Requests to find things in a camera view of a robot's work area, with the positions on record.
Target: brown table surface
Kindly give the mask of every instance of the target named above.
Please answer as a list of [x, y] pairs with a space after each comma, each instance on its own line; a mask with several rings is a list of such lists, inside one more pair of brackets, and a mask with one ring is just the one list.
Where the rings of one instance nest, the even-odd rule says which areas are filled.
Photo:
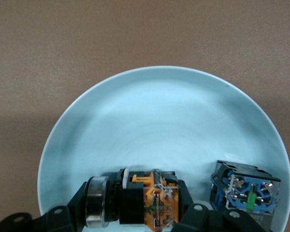
[[290, 159], [290, 0], [0, 1], [0, 220], [39, 215], [38, 165], [63, 111], [99, 81], [151, 65], [242, 89]]

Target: green terminal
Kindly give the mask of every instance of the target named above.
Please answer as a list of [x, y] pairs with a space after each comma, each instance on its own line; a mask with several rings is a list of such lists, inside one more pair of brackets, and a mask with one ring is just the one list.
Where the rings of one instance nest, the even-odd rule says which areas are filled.
[[250, 192], [248, 194], [247, 205], [246, 205], [246, 209], [247, 210], [251, 210], [252, 211], [255, 208], [256, 198], [257, 198], [257, 194], [256, 193]]

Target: metal ring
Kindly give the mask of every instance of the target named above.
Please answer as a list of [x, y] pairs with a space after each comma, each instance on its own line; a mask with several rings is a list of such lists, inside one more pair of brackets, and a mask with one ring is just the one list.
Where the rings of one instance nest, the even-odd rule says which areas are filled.
[[88, 184], [85, 218], [89, 228], [107, 227], [105, 216], [105, 195], [107, 188], [107, 176], [93, 177]]

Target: screw hole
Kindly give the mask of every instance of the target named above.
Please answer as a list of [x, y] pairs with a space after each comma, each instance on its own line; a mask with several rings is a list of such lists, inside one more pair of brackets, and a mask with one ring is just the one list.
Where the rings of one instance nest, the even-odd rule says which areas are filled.
[[54, 211], [54, 214], [60, 214], [62, 212], [62, 209], [56, 209], [55, 211]]
[[229, 215], [233, 218], [240, 218], [240, 214], [237, 213], [236, 211], [229, 212]]
[[200, 206], [199, 204], [196, 204], [196, 205], [194, 206], [194, 210], [196, 210], [196, 211], [202, 211], [202, 210], [203, 210], [203, 207]]
[[24, 219], [23, 216], [18, 216], [18, 217], [16, 217], [16, 218], [14, 218], [13, 222], [20, 222], [20, 221], [22, 221], [23, 219]]

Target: electrical switch component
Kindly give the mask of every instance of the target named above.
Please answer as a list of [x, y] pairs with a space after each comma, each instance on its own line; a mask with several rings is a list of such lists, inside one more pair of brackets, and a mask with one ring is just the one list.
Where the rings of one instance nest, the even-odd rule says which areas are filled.
[[210, 202], [215, 210], [246, 211], [270, 231], [280, 179], [256, 166], [218, 160], [211, 181]]
[[124, 191], [142, 189], [144, 205], [144, 224], [152, 231], [172, 229], [178, 222], [178, 180], [174, 173], [153, 170], [151, 173], [128, 175]]

